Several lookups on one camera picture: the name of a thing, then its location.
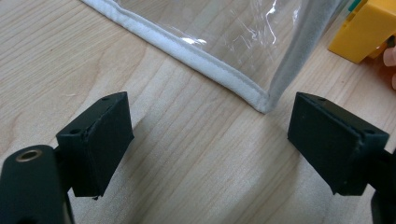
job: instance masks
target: white fabric trim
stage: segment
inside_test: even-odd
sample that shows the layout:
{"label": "white fabric trim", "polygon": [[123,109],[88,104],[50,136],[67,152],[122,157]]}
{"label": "white fabric trim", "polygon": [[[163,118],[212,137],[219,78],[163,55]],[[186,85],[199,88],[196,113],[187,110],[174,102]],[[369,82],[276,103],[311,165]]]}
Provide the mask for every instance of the white fabric trim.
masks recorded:
{"label": "white fabric trim", "polygon": [[123,9],[112,0],[82,1],[151,45],[235,92],[256,110],[265,111],[264,105],[268,101],[268,93],[227,63],[185,43],[151,21]]}

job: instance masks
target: screw hole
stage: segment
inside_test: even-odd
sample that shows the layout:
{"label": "screw hole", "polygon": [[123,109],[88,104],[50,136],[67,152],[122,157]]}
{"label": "screw hole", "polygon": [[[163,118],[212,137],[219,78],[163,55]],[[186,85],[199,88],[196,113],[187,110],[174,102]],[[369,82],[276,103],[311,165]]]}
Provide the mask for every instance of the screw hole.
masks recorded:
{"label": "screw hole", "polygon": [[81,129],[73,129],[72,131],[70,131],[71,134],[76,134],[81,132]]}
{"label": "screw hole", "polygon": [[39,156],[41,156],[42,153],[43,152],[40,149],[32,149],[29,151],[25,151],[17,157],[16,161],[18,162],[32,161],[38,158]]}
{"label": "screw hole", "polygon": [[364,130],[364,132],[368,134],[375,134],[375,131],[369,129]]}

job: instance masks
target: wooden table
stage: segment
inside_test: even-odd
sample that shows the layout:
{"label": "wooden table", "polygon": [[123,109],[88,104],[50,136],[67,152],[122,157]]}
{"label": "wooden table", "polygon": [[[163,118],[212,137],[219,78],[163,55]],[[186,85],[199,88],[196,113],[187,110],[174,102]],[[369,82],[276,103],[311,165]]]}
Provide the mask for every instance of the wooden table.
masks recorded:
{"label": "wooden table", "polygon": [[103,198],[69,192],[77,223],[371,223],[371,187],[333,196],[287,140],[295,92],[305,91],[396,147],[395,69],[327,51],[342,20],[263,115],[78,0],[3,0],[0,163],[23,147],[56,147],[55,134],[89,105],[128,91],[135,140]]}

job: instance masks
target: black clamp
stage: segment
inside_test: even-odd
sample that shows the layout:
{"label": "black clamp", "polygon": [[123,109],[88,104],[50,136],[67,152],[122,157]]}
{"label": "black clamp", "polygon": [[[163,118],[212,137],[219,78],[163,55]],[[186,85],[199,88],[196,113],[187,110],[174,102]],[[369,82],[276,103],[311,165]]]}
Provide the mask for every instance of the black clamp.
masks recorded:
{"label": "black clamp", "polygon": [[126,92],[108,95],[56,134],[59,146],[32,146],[4,162],[0,223],[74,223],[67,191],[103,196],[134,139]]}
{"label": "black clamp", "polygon": [[362,195],[370,184],[376,189],[374,223],[396,223],[396,154],[384,149],[387,133],[324,98],[298,92],[288,136],[334,194]]}

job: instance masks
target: clear plastic bag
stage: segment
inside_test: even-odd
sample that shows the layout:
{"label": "clear plastic bag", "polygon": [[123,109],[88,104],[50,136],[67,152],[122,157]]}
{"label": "clear plastic bag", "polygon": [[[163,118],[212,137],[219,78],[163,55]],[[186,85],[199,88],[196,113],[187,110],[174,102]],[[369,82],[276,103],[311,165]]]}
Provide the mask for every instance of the clear plastic bag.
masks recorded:
{"label": "clear plastic bag", "polygon": [[261,112],[274,108],[334,11],[345,2],[83,1]]}
{"label": "clear plastic bag", "polygon": [[117,0],[268,89],[289,46],[301,0]]}

